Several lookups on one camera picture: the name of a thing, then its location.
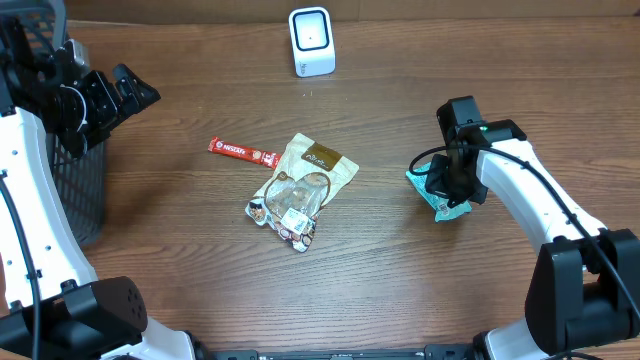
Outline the green wet wipes pack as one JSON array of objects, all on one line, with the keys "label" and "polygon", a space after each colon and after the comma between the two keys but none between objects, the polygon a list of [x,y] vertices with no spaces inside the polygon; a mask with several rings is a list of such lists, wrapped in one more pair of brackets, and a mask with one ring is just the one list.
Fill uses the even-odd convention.
[{"label": "green wet wipes pack", "polygon": [[468,201],[461,203],[454,208],[450,208],[447,205],[447,199],[428,193],[425,190],[427,180],[426,175],[415,175],[409,170],[405,172],[405,175],[416,191],[434,210],[436,222],[451,221],[472,211],[472,206]]}]

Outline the red Nescafe stick sachet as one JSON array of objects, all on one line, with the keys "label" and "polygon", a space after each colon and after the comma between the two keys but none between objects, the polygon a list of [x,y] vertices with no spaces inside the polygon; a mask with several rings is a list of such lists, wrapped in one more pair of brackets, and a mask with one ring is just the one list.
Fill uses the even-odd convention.
[{"label": "red Nescafe stick sachet", "polygon": [[281,155],[276,152],[259,150],[243,145],[229,143],[213,137],[208,145],[208,151],[224,156],[240,159],[243,161],[259,164],[271,169],[275,169],[281,159]]}]

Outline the brown cookie bag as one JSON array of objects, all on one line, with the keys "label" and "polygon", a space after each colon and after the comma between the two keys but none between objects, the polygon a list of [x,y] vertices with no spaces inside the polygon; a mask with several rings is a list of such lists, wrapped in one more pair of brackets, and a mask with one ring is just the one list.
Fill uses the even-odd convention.
[{"label": "brown cookie bag", "polygon": [[268,226],[294,250],[306,252],[320,212],[349,184],[359,166],[341,153],[298,133],[286,145],[271,178],[245,213]]}]

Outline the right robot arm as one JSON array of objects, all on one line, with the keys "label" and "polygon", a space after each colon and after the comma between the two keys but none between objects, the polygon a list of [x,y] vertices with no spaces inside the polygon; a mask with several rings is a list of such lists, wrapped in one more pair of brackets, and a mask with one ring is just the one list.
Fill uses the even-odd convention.
[{"label": "right robot arm", "polygon": [[581,349],[639,335],[639,239],[589,215],[507,119],[485,121],[471,96],[436,112],[444,144],[429,150],[425,189],[453,208],[494,192],[520,225],[537,260],[524,316],[469,345],[434,345],[456,359],[574,359]]}]

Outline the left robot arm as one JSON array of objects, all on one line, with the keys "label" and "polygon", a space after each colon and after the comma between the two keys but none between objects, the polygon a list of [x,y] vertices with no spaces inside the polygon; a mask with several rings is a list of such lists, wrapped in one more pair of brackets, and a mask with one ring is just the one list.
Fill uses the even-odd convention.
[{"label": "left robot arm", "polygon": [[100,279],[75,239],[46,138],[73,159],[159,93],[127,66],[85,71],[71,44],[33,53],[15,16],[1,20],[1,258],[4,350],[31,359],[204,359],[191,334],[151,318],[128,277]]}]

